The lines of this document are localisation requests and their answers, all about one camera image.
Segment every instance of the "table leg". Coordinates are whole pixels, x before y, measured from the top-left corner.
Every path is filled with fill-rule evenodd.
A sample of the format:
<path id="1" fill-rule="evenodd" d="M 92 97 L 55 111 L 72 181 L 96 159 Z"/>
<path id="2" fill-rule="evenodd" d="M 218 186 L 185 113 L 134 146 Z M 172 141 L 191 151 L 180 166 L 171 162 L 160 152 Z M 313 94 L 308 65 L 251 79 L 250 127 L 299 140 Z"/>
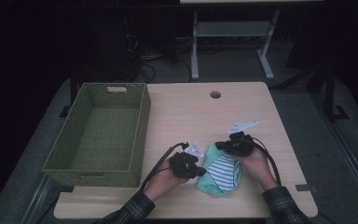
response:
<path id="1" fill-rule="evenodd" d="M 197 57 L 197 11 L 194 12 L 193 20 L 193 51 L 191 52 L 191 78 L 198 80 L 199 75 L 199 58 Z"/>
<path id="2" fill-rule="evenodd" d="M 271 42 L 272 35 L 274 34 L 274 29 L 276 22 L 279 16 L 279 10 L 275 10 L 272 15 L 272 20 L 269 23 L 267 34 L 266 34 L 266 42 L 264 43 L 263 48 L 257 50 L 258 58 L 260 59 L 261 65 L 263 66 L 264 73 L 266 74 L 267 79 L 274 79 L 274 75 L 269 67 L 269 61 L 266 58 L 267 50 L 269 49 L 269 43 Z"/>

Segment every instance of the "green woven basket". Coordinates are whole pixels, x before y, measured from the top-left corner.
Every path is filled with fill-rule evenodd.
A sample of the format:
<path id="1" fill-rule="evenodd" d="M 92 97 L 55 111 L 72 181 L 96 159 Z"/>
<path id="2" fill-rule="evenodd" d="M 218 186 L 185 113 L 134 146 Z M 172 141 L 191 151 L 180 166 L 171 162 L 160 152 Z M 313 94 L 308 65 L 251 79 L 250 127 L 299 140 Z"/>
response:
<path id="1" fill-rule="evenodd" d="M 43 171 L 64 186 L 138 187 L 150 104 L 145 84 L 83 84 Z"/>

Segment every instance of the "human hand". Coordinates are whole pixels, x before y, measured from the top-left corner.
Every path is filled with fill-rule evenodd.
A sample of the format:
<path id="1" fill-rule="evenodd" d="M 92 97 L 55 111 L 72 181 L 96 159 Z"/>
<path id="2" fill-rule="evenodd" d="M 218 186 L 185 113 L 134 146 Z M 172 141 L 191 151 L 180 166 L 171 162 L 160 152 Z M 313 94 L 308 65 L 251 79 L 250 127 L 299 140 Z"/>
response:
<path id="1" fill-rule="evenodd" d="M 164 161 L 147 184 L 144 194 L 152 201 L 168 195 L 173 189 L 185 184 L 189 179 L 178 178 L 173 174 L 169 159 Z"/>
<path id="2" fill-rule="evenodd" d="M 270 169 L 266 155 L 258 148 L 254 148 L 252 154 L 247 157 L 232 156 L 243 164 L 248 174 L 253 177 L 264 190 L 279 187 Z"/>

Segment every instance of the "metal frame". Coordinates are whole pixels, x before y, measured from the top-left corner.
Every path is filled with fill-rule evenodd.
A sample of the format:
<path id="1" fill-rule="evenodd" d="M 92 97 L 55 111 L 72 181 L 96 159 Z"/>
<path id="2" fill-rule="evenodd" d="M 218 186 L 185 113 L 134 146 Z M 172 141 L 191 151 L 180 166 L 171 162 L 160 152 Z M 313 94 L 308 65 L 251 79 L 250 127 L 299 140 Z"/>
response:
<path id="1" fill-rule="evenodd" d="M 336 141 L 344 156 L 344 160 L 347 163 L 348 167 L 350 168 L 351 173 L 353 174 L 353 177 L 358 184 L 358 160 L 356 160 L 355 156 L 353 155 L 350 146 L 345 141 L 345 138 L 343 137 L 336 123 L 331 120 L 331 117 L 328 114 L 325 113 L 325 107 L 324 107 L 325 105 L 322 102 L 322 100 L 316 95 L 312 95 L 312 100 L 317 105 L 316 107 L 318 108 L 319 112 L 322 114 L 322 117 L 324 118 L 327 127 L 330 129 L 330 132 L 336 138 Z"/>
<path id="2" fill-rule="evenodd" d="M 21 224 L 36 223 L 36 219 L 41 213 L 42 204 L 46 200 L 51 185 L 52 180 L 47 175 L 43 175 L 42 180 L 34 193 L 34 197 L 22 217 Z"/>
<path id="3" fill-rule="evenodd" d="M 197 56 L 197 37 L 198 36 L 265 36 L 266 41 L 261 49 L 257 50 L 257 56 L 263 66 L 267 79 L 274 79 L 274 75 L 267 60 L 267 51 L 274 33 L 276 22 L 279 17 L 280 10 L 275 10 L 271 21 L 241 21 L 241 22 L 224 22 L 226 33 L 222 33 L 221 29 L 213 29 L 213 25 L 220 26 L 222 22 L 202 22 L 198 21 L 198 12 L 194 12 L 193 20 L 193 50 L 191 52 L 191 78 L 198 80 L 200 78 L 199 59 Z"/>

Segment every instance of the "fabric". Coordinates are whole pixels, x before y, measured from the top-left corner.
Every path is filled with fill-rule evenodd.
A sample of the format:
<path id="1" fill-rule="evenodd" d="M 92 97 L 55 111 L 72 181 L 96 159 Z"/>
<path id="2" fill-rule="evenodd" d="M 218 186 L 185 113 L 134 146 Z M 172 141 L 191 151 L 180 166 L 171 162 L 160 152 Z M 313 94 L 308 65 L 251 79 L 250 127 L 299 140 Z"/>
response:
<path id="1" fill-rule="evenodd" d="M 202 167 L 208 173 L 199 178 L 197 188 L 209 194 L 227 194 L 241 181 L 241 163 L 215 145 L 208 146 Z"/>
<path id="2" fill-rule="evenodd" d="M 142 223 L 155 208 L 155 204 L 144 195 L 136 192 L 119 210 L 94 222 L 94 224 L 135 224 Z"/>
<path id="3" fill-rule="evenodd" d="M 269 189 L 262 195 L 276 224 L 311 223 L 307 216 L 297 207 L 287 188 Z"/>

